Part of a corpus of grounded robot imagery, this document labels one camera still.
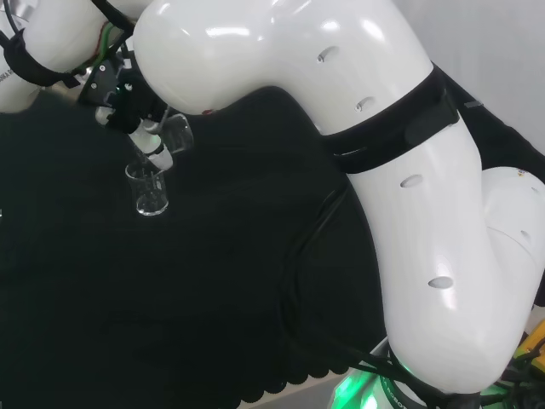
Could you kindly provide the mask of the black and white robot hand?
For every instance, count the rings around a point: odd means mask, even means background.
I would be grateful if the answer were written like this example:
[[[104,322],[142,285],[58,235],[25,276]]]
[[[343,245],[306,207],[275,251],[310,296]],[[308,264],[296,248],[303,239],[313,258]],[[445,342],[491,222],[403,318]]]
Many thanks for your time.
[[[160,171],[173,166],[160,136],[169,106],[150,88],[125,44],[91,71],[77,102],[93,107],[99,124],[127,135],[144,162]]]

